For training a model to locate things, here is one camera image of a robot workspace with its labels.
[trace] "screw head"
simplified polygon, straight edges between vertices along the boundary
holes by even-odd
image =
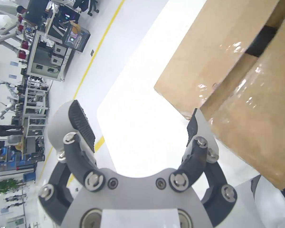
[[[65,152],[61,151],[61,153],[59,154],[59,158],[64,158],[65,157]]]
[[[184,185],[186,183],[186,179],[184,178],[183,175],[177,174],[175,176],[174,182],[177,186],[180,186],[180,185]]]
[[[92,209],[82,219],[81,228],[100,228],[102,211]]]
[[[171,173],[170,178],[169,178],[169,184],[173,190],[182,192],[188,189],[189,179],[185,173],[176,174],[176,175]]]
[[[70,142],[74,139],[74,135],[72,133],[69,133],[66,135],[66,141]]]
[[[54,194],[54,187],[51,184],[44,185],[38,195],[43,198],[45,201],[48,201]]]
[[[206,148],[207,147],[207,140],[203,137],[195,137],[195,140],[197,141],[198,145],[202,148]]]
[[[214,164],[217,162],[219,159],[219,155],[216,154],[211,148],[208,148],[208,153],[207,153],[207,162]]]
[[[167,186],[167,183],[163,178],[156,179],[155,183],[156,183],[156,187],[159,188],[160,190],[163,190]]]
[[[75,135],[76,135],[76,132],[70,132],[66,134],[63,138],[63,143],[64,144],[73,143],[75,141]]]
[[[236,201],[235,199],[235,190],[231,185],[223,185],[222,186],[222,195],[224,199],[230,203]]]
[[[99,187],[102,186],[103,181],[104,181],[103,175],[98,176],[94,172],[90,172],[88,176],[85,178],[85,187],[89,191],[96,191],[97,189],[99,189]]]
[[[183,210],[178,210],[178,218],[180,220],[180,228],[192,228],[192,221],[189,215],[183,211]]]
[[[118,180],[116,178],[110,178],[108,181],[108,187],[111,190],[114,190],[118,186]]]
[[[39,196],[45,199],[50,195],[50,191],[49,187],[44,187],[40,190]]]

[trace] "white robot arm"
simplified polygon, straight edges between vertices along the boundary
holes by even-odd
[[[164,169],[147,178],[127,178],[97,167],[95,136],[83,109],[77,100],[65,103],[48,126],[58,163],[48,184],[41,188],[39,201],[61,228],[112,227],[106,225],[112,219],[123,220],[122,227],[128,228],[133,227],[128,223],[133,211],[144,215],[146,211],[170,210],[175,210],[178,223],[145,214],[147,224],[135,227],[216,227],[232,211],[237,193],[217,162],[217,145],[205,123],[201,111],[196,109],[187,126],[189,140],[178,169]],[[66,187],[71,173],[83,186],[74,199]],[[209,189],[200,201],[191,186],[202,173],[208,179]],[[118,218],[124,212],[127,216]]]

